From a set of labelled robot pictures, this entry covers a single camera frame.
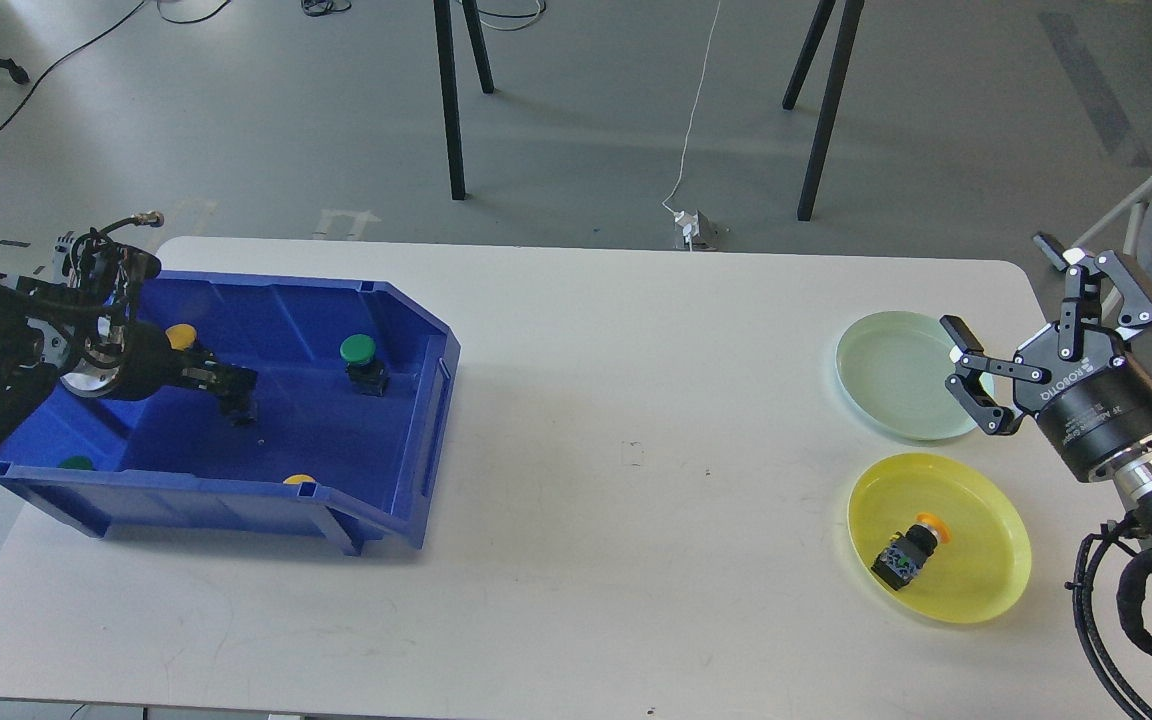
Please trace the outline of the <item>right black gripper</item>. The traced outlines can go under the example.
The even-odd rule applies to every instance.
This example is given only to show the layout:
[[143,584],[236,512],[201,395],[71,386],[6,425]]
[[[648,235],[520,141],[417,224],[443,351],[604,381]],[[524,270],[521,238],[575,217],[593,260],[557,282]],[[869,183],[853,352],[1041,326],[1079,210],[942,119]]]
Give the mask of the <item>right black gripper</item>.
[[1020,346],[1016,363],[987,356],[960,316],[942,314],[955,365],[945,388],[982,432],[1011,435],[1021,414],[998,406],[983,378],[1018,381],[1015,406],[1066,468],[1079,482],[1102,480],[1111,457],[1152,439],[1152,377],[1128,347],[1152,332],[1152,281],[1130,255],[1068,249],[1044,232],[1033,242],[1064,274],[1058,319]]

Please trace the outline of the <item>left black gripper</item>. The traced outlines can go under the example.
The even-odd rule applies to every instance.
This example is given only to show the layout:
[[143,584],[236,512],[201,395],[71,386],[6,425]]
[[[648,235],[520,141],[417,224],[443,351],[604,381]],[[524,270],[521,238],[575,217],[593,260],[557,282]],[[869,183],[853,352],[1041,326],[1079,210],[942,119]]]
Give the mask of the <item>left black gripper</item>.
[[179,354],[164,329],[150,323],[132,323],[128,344],[116,367],[81,364],[61,377],[61,387],[74,396],[141,401],[164,386],[206,393],[218,401],[225,396],[253,397],[259,374],[256,370],[223,363],[217,354]]

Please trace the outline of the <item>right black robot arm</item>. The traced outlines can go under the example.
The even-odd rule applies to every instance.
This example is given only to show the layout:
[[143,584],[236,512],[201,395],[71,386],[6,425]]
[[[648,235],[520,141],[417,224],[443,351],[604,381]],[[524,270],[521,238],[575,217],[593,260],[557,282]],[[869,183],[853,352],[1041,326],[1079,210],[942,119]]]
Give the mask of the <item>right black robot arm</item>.
[[1076,480],[1111,480],[1126,514],[1079,541],[1066,588],[1079,647],[1111,700],[1130,719],[1152,706],[1112,660],[1094,616],[1094,583],[1111,548],[1126,550],[1115,591],[1126,638],[1152,659],[1144,602],[1152,582],[1152,377],[1132,341],[1152,331],[1152,283],[1130,256],[1068,249],[1039,232],[1036,247],[1062,274],[1056,318],[1000,359],[958,316],[940,323],[954,344],[945,386],[988,435],[1011,435],[1032,418]]

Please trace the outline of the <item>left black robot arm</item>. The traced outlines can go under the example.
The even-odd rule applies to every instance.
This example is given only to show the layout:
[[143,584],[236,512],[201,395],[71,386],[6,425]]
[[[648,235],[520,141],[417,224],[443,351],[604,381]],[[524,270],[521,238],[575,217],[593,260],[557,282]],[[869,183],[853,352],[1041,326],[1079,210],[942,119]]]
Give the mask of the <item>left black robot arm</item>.
[[255,420],[255,370],[223,363],[182,324],[161,329],[141,320],[143,288],[161,263],[113,233],[161,223],[160,211],[143,211],[65,234],[50,279],[0,272],[0,445],[58,386],[119,401],[168,386],[198,389],[217,397],[232,423]]

